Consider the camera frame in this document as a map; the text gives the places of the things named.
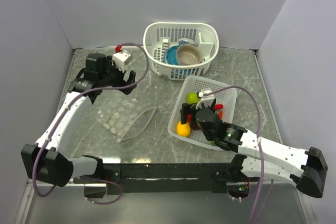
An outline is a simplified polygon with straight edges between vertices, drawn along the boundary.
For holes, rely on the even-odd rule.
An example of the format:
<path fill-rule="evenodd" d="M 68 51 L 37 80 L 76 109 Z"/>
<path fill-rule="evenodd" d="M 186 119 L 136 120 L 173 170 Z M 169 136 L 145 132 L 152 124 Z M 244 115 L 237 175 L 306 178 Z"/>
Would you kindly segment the fake orange carrot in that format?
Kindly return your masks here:
<path fill-rule="evenodd" d="M 220 119 L 222 119 L 222 117 L 223 117 L 223 112 L 220 111 L 219 114 L 218 114 L 218 116 L 219 116 Z"/>

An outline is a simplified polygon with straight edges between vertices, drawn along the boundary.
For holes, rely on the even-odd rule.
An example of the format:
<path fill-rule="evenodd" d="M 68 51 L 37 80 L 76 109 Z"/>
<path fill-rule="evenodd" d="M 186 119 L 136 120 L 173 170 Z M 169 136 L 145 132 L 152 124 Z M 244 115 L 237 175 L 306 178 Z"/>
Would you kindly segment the fake purple beet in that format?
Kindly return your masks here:
<path fill-rule="evenodd" d="M 197 123 L 190 123 L 190 127 L 192 130 L 200 130 L 201 128 Z"/>

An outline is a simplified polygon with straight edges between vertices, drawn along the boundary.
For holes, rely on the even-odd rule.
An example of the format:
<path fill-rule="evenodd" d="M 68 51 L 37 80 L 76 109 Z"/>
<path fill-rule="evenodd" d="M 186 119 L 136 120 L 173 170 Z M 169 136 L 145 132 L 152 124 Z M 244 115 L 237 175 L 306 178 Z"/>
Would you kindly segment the fake red chili pepper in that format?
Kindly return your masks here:
<path fill-rule="evenodd" d="M 224 106 L 222 104 L 216 104 L 215 110 L 221 110 Z"/>

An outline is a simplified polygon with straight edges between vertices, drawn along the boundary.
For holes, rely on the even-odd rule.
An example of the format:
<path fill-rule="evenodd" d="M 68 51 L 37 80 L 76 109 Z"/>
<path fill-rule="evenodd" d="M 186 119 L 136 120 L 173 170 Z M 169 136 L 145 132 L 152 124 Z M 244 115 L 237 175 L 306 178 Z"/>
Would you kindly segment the fake yellow pear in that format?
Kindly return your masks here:
<path fill-rule="evenodd" d="M 179 121 L 176 125 L 176 133 L 181 137 L 189 137 L 191 134 L 191 127 L 188 123 L 182 124 Z"/>

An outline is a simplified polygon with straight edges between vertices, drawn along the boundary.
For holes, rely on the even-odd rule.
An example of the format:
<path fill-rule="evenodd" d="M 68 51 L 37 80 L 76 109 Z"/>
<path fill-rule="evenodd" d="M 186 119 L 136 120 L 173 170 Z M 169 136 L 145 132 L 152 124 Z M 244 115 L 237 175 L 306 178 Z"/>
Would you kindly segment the fake green apple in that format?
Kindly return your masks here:
<path fill-rule="evenodd" d="M 194 103 L 198 103 L 200 101 L 200 98 L 198 97 L 196 92 L 190 92 L 188 93 L 188 95 L 186 96 L 186 102 L 188 104 L 194 104 Z"/>

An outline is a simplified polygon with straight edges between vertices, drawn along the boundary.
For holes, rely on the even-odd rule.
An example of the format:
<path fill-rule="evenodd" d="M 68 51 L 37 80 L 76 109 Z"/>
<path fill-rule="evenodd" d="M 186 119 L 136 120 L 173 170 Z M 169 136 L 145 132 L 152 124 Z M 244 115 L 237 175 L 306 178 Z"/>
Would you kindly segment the clear zip top bag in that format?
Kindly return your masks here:
<path fill-rule="evenodd" d="M 135 98 L 116 98 L 98 111 L 97 121 L 120 143 L 139 136 L 149 125 L 156 106 Z"/>

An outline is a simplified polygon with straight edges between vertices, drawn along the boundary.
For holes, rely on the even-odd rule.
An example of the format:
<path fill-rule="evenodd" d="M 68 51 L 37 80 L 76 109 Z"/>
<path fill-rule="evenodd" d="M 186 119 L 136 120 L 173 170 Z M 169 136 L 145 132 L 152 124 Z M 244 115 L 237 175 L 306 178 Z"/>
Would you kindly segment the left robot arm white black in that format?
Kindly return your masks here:
<path fill-rule="evenodd" d="M 86 176 L 92 183 L 104 177 L 101 158 L 85 155 L 67 159 L 64 154 L 81 119 L 93 105 L 100 87 L 122 87 L 130 94 L 135 88 L 134 71 L 124 80 L 125 66 L 131 54 L 126 50 L 112 56 L 93 53 L 86 57 L 86 64 L 70 83 L 65 101 L 48 129 L 33 145 L 24 145 L 21 156 L 29 178 L 59 187 L 70 179 Z"/>

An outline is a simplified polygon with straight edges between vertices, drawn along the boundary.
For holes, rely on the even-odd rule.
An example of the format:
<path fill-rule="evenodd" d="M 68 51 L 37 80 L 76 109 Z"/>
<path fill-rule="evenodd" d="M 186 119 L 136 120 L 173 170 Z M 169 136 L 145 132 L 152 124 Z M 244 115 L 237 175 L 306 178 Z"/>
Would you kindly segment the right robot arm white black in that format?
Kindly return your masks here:
<path fill-rule="evenodd" d="M 328 165 L 322 151 L 316 147 L 294 148 L 257 136 L 244 127 L 223 122 L 215 112 L 215 104 L 183 103 L 181 124 L 187 118 L 200 128 L 207 141 L 222 150 L 243 156 L 241 163 L 233 165 L 230 176 L 235 181 L 245 177 L 283 179 L 302 193 L 322 198 Z"/>

